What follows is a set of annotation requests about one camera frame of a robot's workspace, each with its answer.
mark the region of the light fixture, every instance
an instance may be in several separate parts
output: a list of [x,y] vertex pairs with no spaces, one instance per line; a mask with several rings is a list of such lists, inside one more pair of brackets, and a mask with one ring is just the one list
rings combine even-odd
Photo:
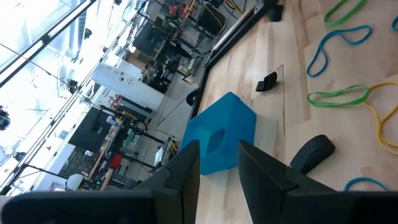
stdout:
[[134,53],[136,50],[137,50],[137,48],[136,48],[135,46],[132,46],[132,47],[130,48],[130,52],[131,52],[131,53]]

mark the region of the rubber band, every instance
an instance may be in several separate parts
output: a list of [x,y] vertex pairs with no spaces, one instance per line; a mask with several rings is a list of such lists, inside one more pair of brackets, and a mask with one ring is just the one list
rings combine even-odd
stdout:
[[[363,95],[360,96],[359,98],[355,99],[355,100],[351,100],[351,101],[348,101],[348,102],[334,103],[334,102],[327,102],[327,101],[311,100],[311,96],[312,95],[319,95],[319,96],[323,96],[325,98],[332,98],[332,97],[335,97],[335,96],[347,94],[350,91],[353,91],[353,90],[355,90],[357,88],[364,88],[365,89]],[[333,91],[333,92],[318,91],[318,92],[310,93],[307,96],[307,101],[308,101],[308,103],[310,105],[315,106],[315,107],[354,106],[354,105],[358,105],[358,104],[361,104],[361,103],[365,102],[366,99],[369,97],[370,93],[371,93],[371,90],[369,89],[369,87],[367,85],[351,85],[351,86],[349,86],[347,88],[344,88],[342,90],[337,90],[337,91]]]
[[396,17],[396,19],[394,19],[394,21],[392,21],[392,24],[391,24],[391,28],[395,32],[398,32],[397,24],[398,24],[398,17]]
[[327,27],[337,26],[346,22],[351,16],[357,13],[365,5],[367,0],[361,0],[352,10],[350,10],[350,12],[345,14],[341,19],[338,19],[336,21],[328,21],[329,17],[333,15],[333,13],[335,13],[341,6],[343,6],[347,2],[348,0],[341,0],[337,5],[333,7],[333,9],[331,9],[325,14],[325,18],[323,19],[323,21]]
[[[398,82],[381,82],[371,86],[370,90],[373,91],[374,89],[377,89],[385,85],[398,86]],[[373,112],[374,119],[376,120],[376,138],[379,141],[380,146],[383,147],[383,149],[385,149],[387,152],[390,152],[391,154],[398,156],[398,151],[392,150],[386,146],[388,145],[391,147],[398,148],[398,144],[388,141],[383,136],[383,125],[398,111],[398,105],[396,105],[392,110],[390,110],[390,112],[383,119],[380,119],[380,116],[377,113],[376,109],[374,109],[374,107],[371,106],[367,101],[364,102],[364,105]]]
[[380,183],[380,182],[378,182],[377,180],[372,179],[372,178],[370,178],[370,177],[357,177],[357,178],[355,178],[355,179],[350,180],[350,181],[346,184],[346,186],[344,187],[344,191],[348,191],[349,188],[350,188],[353,184],[358,183],[358,182],[362,182],[362,181],[367,181],[367,182],[375,183],[375,184],[377,184],[379,187],[381,187],[382,189],[384,189],[385,191],[389,191],[388,188],[387,188],[386,186],[384,186],[382,183]]
[[[369,31],[368,31],[368,33],[367,33],[362,39],[359,39],[359,40],[357,40],[357,41],[350,41],[350,40],[348,40],[348,39],[343,35],[345,32],[354,32],[354,31],[362,30],[362,29],[367,29],[367,30],[369,30]],[[311,78],[315,78],[315,77],[319,76],[322,72],[324,72],[324,71],[326,70],[326,67],[328,66],[329,61],[328,61],[328,56],[326,55],[326,53],[325,53],[325,51],[324,51],[324,49],[323,49],[323,45],[325,44],[325,42],[326,42],[328,39],[330,39],[331,37],[334,37],[334,36],[336,36],[336,35],[339,35],[341,38],[343,38],[343,40],[344,40],[347,44],[350,44],[350,45],[359,45],[359,44],[362,44],[365,40],[367,40],[367,39],[369,38],[369,36],[372,34],[372,31],[373,31],[373,30],[372,30],[372,28],[371,28],[370,26],[364,25],[364,26],[359,26],[359,27],[355,27],[355,28],[352,28],[352,29],[334,30],[334,31],[328,33],[328,34],[321,40],[321,42],[319,43],[317,52],[315,53],[315,56],[313,57],[312,61],[310,62],[310,65],[309,65],[308,68],[307,68],[307,75],[308,75],[309,77],[311,77]],[[323,56],[324,56],[324,58],[325,58],[325,64],[322,66],[322,68],[321,68],[317,73],[315,73],[315,74],[312,75],[312,74],[310,73],[310,69],[312,68],[313,64],[315,63],[316,59],[318,58],[320,52],[322,52],[322,54],[323,54]]]

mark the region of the green rubber band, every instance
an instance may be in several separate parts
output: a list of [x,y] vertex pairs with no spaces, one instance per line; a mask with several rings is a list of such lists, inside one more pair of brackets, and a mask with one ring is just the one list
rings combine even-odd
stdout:
[[336,21],[330,21],[329,17],[331,15],[333,15],[333,13],[335,13],[342,5],[344,5],[348,0],[341,0],[333,9],[331,9],[330,11],[328,11],[325,15],[324,18],[324,22],[326,24],[327,27],[332,27],[332,26],[337,26],[340,25],[342,23],[344,23],[345,21],[347,21],[351,16],[353,16],[356,12],[358,12],[367,2],[367,0],[361,0],[350,12],[348,12],[345,16],[343,16],[341,19],[338,19]]
[[[334,103],[334,102],[327,102],[327,101],[313,101],[310,98],[312,95],[319,95],[319,96],[323,96],[325,98],[331,98],[331,97],[335,97],[338,95],[347,94],[356,88],[365,88],[365,92],[358,99],[351,100],[349,102]],[[354,106],[354,105],[358,105],[358,104],[365,102],[366,99],[369,97],[370,93],[371,93],[371,90],[369,89],[369,87],[367,85],[351,85],[345,89],[337,90],[337,91],[333,91],[333,92],[320,92],[319,91],[319,92],[310,93],[307,96],[307,101],[311,106],[315,106],[315,107]]]

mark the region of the blue rubber band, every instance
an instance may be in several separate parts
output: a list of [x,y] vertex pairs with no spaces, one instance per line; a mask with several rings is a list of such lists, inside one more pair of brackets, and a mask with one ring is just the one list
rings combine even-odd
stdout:
[[392,24],[391,24],[392,30],[395,32],[398,32],[397,23],[398,23],[398,17],[396,17],[396,19],[394,19],[394,21],[392,21]]
[[384,186],[382,183],[378,182],[375,179],[372,179],[370,177],[357,177],[355,179],[350,180],[346,186],[344,187],[344,191],[348,191],[349,187],[357,182],[361,182],[361,181],[368,181],[368,182],[372,182],[377,184],[379,187],[381,187],[382,189],[384,189],[385,191],[389,191],[388,188],[386,186]]
[[[345,32],[354,32],[354,31],[361,30],[361,29],[368,29],[369,31],[368,31],[368,33],[367,33],[362,39],[359,39],[358,41],[350,41],[350,40],[348,40],[348,39],[343,35]],[[319,47],[318,47],[318,49],[317,49],[317,52],[315,53],[315,56],[313,57],[312,61],[310,62],[310,65],[309,65],[308,68],[307,68],[307,75],[308,75],[309,77],[311,77],[311,78],[315,78],[315,77],[319,76],[322,72],[324,72],[325,69],[326,69],[326,67],[328,66],[328,62],[329,62],[328,56],[327,56],[325,50],[323,49],[323,45],[325,44],[325,42],[326,42],[328,39],[330,39],[331,37],[334,37],[334,36],[336,36],[336,35],[339,35],[341,38],[343,38],[343,40],[344,40],[347,44],[350,44],[350,45],[359,45],[359,44],[362,44],[365,40],[367,40],[367,39],[369,38],[369,36],[372,34],[372,31],[373,31],[373,30],[372,30],[372,28],[371,28],[370,26],[364,25],[364,26],[359,26],[359,27],[355,27],[355,28],[352,28],[352,29],[334,30],[334,31],[328,33],[328,34],[321,40],[321,42],[319,43]],[[312,74],[310,73],[310,69],[312,68],[313,64],[314,64],[315,61],[317,60],[317,58],[318,58],[320,52],[322,52],[322,54],[323,54],[323,56],[324,56],[324,58],[325,58],[325,64],[323,65],[323,67],[322,67],[317,73],[315,73],[315,74],[312,75]]]

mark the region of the yellow rubber band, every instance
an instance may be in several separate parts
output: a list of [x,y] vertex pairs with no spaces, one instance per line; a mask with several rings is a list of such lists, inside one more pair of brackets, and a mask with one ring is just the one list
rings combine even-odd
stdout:
[[[372,91],[372,90],[375,90],[375,89],[377,89],[379,87],[382,87],[382,86],[385,86],[385,85],[396,85],[396,86],[398,86],[398,82],[381,82],[381,83],[375,84],[373,86],[370,86],[369,88]],[[385,116],[383,119],[380,119],[379,113],[367,101],[364,102],[364,105],[373,112],[374,118],[376,120],[376,138],[379,141],[380,146],[383,147],[383,149],[385,149],[387,152],[390,152],[391,154],[398,156],[398,151],[390,149],[389,147],[386,146],[386,145],[389,145],[391,147],[398,148],[398,144],[387,140],[383,136],[383,125],[384,125],[384,123],[386,123],[386,121],[388,121],[398,111],[398,105],[395,106],[387,114],[387,116]]]

